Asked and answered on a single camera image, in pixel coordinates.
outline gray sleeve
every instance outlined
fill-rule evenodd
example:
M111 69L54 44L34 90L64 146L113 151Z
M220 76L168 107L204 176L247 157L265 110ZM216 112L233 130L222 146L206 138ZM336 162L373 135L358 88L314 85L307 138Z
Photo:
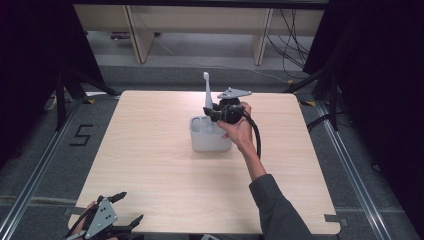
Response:
M249 188L259 208L261 228L266 240L313 239L305 222L283 196L272 175L259 177Z

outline human hand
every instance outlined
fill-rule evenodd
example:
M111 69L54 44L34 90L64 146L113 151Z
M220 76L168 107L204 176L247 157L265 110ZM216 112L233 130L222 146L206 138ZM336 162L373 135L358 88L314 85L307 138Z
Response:
M91 203L87 206L87 208L85 209L85 211L88 211L90 208L92 208L92 207L94 206L94 204L95 204L95 202L91 202ZM82 228L83 228L83 226L84 226L84 224L85 224L86 218L87 218L87 217L83 218L83 219L81 220L81 222L79 222L79 223L78 223L78 225L75 227L74 231L72 231L72 234L71 234L71 235L77 234L77 233L79 233L79 232L81 232L81 231L82 231ZM108 239L106 239L106 240L118 240L118 238L113 237L113 238L108 238Z
M244 111L251 115L252 107L245 102L242 102L241 105L244 107ZM227 132L223 137L230 138L242 153L255 149L252 138L252 126L245 117L242 117L236 124L218 121L217 125Z

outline gray carpet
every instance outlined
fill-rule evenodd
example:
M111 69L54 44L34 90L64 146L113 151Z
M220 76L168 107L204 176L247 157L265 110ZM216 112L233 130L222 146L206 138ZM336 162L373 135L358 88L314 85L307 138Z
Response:
M203 91L204 71L208 71L211 76L212 91L223 91L230 86L253 92L281 92L288 86L280 80L247 70L101 67L101 71L106 84L119 91L129 89ZM278 76L283 80L293 79L283 71L260 72ZM299 72L290 74L298 77L306 76ZM84 84L84 87L87 91L99 91L89 85ZM311 100L312 88L313 84L301 89L297 95L299 100ZM12 239L63 237L69 219L64 212L75 205L117 102L117 100L98 99L93 104L83 104L79 107L61 142L60 149L55 154ZM319 116L315 107L302 106L301 110L305 124ZM22 155L11 159L0 170L0 216L8 212L13 198L20 193L44 152L56 127L55 118L54 111L46 113L22 147ZM382 175L370 168L372 157L355 129L349 126L348 116L340 115L338 120L339 133L368 190L382 211L393 239L419 239ZM85 146L71 146L84 142L84 139L75 137L81 125L93 125L80 131L81 134L91 137ZM342 227L340 239L376 239L323 124L317 125L311 131L311 139L337 214L348 223ZM173 234L146 235L146 239L176 240L181 237ZM315 236L315 238L337 239L336 236Z

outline person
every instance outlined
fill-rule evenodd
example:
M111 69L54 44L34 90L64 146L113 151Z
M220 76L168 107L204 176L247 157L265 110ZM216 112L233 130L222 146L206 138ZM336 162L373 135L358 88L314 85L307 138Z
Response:
M251 115L251 106L242 103ZM236 124L218 121L242 153L252 182L249 185L253 199L259 208L261 229L266 240L313 239L312 234L293 205L284 197L274 177L268 174L256 153L252 138L252 126L245 117Z

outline wooden table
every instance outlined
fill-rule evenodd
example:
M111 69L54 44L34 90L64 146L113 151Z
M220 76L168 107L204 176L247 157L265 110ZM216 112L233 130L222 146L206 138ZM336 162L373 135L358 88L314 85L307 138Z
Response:
M218 102L213 93L213 101ZM126 91L77 202L128 192L113 207L115 225L144 214L136 232L261 233L251 180L237 147L195 152L189 121L202 116L205 93ZM338 223L296 97L253 93L262 162L313 234L337 234ZM69 225L76 221L72 216Z

